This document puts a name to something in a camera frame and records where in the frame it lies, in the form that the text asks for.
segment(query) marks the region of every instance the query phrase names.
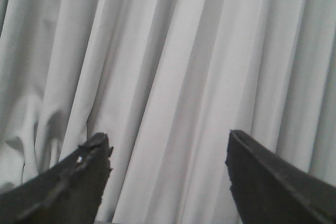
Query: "curtain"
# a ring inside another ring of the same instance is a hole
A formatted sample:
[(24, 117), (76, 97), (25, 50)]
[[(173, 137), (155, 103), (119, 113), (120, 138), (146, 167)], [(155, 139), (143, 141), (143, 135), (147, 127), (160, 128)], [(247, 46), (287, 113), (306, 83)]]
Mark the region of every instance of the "curtain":
[(98, 220), (238, 223), (230, 129), (336, 185), (336, 0), (0, 0), (0, 31), (0, 191), (106, 132)]

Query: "curtain fold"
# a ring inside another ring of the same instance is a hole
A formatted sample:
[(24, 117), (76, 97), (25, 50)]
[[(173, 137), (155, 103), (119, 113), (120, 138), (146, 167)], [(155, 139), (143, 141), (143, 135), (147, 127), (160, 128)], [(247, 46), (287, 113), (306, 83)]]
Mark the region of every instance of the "curtain fold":
[(0, 0), (0, 192), (95, 132), (97, 219), (239, 223), (242, 129), (336, 185), (336, 0)]

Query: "white curtain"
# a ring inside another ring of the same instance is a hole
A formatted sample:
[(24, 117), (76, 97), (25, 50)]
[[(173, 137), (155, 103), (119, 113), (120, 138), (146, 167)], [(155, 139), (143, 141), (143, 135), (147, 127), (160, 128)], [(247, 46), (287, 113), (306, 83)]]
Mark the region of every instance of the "white curtain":
[(229, 129), (336, 185), (336, 0), (0, 0), (0, 29), (1, 191), (106, 132), (99, 220), (234, 224)]

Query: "black plastic piece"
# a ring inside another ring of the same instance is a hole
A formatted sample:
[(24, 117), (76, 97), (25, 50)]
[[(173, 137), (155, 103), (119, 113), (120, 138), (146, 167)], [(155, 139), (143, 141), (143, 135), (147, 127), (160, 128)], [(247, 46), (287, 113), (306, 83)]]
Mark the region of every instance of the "black plastic piece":
[(107, 135), (95, 134), (48, 171), (0, 195), (0, 223), (93, 224), (109, 155)]
[(285, 162), (243, 131), (231, 131), (226, 165), (243, 223), (336, 223), (335, 187)]

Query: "fabric drape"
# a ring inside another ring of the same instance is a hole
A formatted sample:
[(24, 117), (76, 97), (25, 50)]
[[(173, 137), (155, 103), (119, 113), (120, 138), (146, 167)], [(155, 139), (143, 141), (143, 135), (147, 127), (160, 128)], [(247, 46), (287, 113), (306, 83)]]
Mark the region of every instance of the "fabric drape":
[(0, 28), (0, 191), (105, 132), (98, 220), (238, 223), (230, 129), (336, 185), (336, 0), (0, 0)]

